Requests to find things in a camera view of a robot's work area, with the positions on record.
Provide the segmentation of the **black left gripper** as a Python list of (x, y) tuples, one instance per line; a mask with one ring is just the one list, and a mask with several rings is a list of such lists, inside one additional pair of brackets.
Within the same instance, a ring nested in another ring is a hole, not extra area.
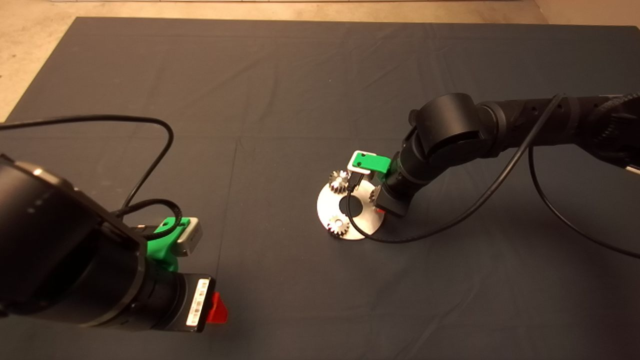
[(170, 314), (170, 331), (201, 333), (206, 324), (226, 324), (229, 311), (216, 280), (200, 273), (178, 273), (178, 296)]

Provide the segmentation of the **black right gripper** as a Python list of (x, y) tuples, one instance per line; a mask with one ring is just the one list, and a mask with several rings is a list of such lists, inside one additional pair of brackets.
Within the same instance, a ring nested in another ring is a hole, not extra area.
[(412, 201), (412, 195), (393, 194), (384, 185), (379, 185), (374, 189), (374, 206), (377, 214), (391, 214), (398, 218), (406, 217)]

